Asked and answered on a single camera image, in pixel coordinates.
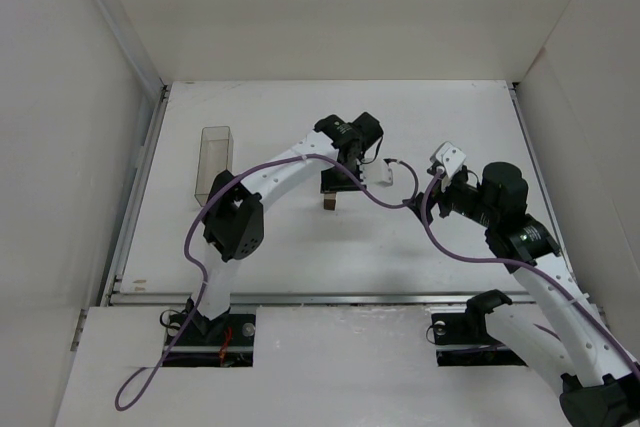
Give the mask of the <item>clear plastic box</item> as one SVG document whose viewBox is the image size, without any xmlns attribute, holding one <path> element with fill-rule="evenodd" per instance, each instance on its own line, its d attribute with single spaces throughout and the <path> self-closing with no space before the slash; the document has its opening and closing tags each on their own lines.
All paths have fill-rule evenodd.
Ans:
<svg viewBox="0 0 640 427">
<path fill-rule="evenodd" d="M 203 207 L 218 174 L 232 169 L 234 140 L 229 126 L 205 127 L 201 131 L 194 197 Z"/>
</svg>

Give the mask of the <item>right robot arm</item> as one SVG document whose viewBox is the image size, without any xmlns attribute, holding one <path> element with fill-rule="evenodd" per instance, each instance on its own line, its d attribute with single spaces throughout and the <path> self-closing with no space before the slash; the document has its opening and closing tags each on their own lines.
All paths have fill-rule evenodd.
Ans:
<svg viewBox="0 0 640 427">
<path fill-rule="evenodd" d="M 512 299 L 494 289 L 470 298 L 463 313 L 435 322 L 445 344 L 502 344 L 554 391 L 572 426 L 625 426 L 639 419 L 639 362 L 591 306 L 550 231 L 527 211 L 528 184 L 516 166 L 493 162 L 470 184 L 465 164 L 433 161 L 432 179 L 411 210 L 429 229 L 432 210 L 484 229 L 492 255 L 533 298 L 549 323 L 520 317 Z"/>
</svg>

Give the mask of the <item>dark brown arch block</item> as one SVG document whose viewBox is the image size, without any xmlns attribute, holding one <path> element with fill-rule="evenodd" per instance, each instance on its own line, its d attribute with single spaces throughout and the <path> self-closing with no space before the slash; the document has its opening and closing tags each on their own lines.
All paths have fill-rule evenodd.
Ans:
<svg viewBox="0 0 640 427">
<path fill-rule="evenodd" d="M 337 195 L 329 193 L 323 196 L 323 208 L 327 211 L 334 211 L 337 205 Z"/>
</svg>

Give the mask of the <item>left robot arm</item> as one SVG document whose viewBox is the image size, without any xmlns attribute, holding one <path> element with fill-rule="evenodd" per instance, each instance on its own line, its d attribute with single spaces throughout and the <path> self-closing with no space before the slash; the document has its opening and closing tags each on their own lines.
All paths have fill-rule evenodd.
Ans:
<svg viewBox="0 0 640 427">
<path fill-rule="evenodd" d="M 364 184 L 365 153 L 382 137 L 379 121 L 367 112 L 352 122 L 332 114 L 262 169 L 252 168 L 246 176 L 225 170 L 215 177 L 208 198 L 216 201 L 207 203 L 202 216 L 206 287 L 186 307 L 204 342 L 212 342 L 225 328 L 233 279 L 241 261 L 261 245 L 268 209 L 316 175 L 323 194 L 356 191 Z"/>
</svg>

